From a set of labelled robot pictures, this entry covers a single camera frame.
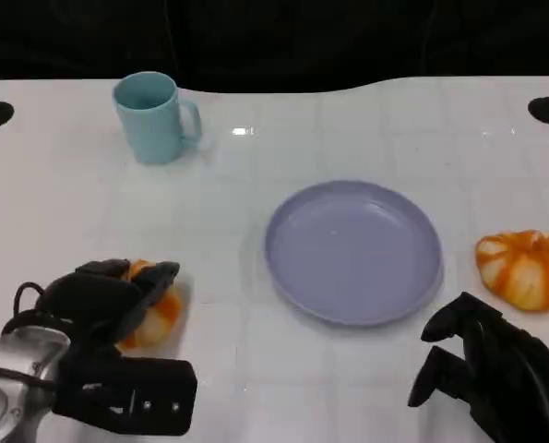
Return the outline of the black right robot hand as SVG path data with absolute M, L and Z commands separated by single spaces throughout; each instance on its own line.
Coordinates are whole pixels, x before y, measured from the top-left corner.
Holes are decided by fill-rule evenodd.
M 494 442 L 549 442 L 549 348 L 540 339 L 466 292 L 431 316 L 421 339 L 433 347 L 409 406 L 440 391 L 466 402 Z

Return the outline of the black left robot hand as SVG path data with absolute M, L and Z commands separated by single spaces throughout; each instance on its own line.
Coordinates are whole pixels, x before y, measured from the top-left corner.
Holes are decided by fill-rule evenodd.
M 151 348 L 168 339 L 183 313 L 179 271 L 172 261 L 90 261 L 51 282 L 34 307 L 122 352 Z

